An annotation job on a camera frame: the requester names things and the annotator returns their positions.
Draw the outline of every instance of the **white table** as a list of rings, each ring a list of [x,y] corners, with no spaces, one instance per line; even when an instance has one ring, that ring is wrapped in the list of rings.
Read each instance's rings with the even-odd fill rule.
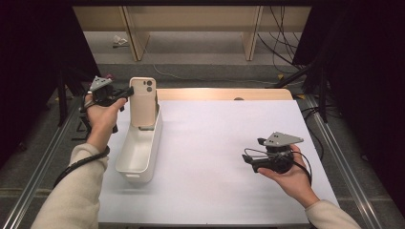
[[[168,226],[286,226],[307,224],[303,207],[244,163],[244,148],[264,150],[272,132],[302,137],[319,198],[338,204],[293,100],[160,101],[163,129],[155,173],[131,184],[115,169],[129,126],[129,106],[110,140],[99,222]]]

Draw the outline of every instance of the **sleeve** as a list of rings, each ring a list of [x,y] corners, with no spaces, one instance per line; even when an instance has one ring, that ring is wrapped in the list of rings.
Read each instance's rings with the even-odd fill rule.
[[[319,200],[305,212],[309,221],[318,229],[360,228],[351,216],[327,200]]]
[[[91,144],[74,148],[71,164],[99,154]],[[36,228],[98,228],[98,197],[108,157],[86,163],[64,177],[42,205],[32,225]]]

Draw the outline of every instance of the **phone case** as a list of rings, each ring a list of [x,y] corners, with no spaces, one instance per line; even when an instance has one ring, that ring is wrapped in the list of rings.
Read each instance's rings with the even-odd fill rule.
[[[134,88],[134,94],[129,97],[131,125],[154,125],[157,115],[156,80],[150,77],[133,77],[130,86]]]

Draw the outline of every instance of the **white container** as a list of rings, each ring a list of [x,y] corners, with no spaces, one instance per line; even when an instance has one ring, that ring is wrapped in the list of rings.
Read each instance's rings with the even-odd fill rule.
[[[155,129],[141,131],[129,125],[122,151],[116,162],[116,170],[129,182],[148,182],[155,170],[163,121],[158,111]]]

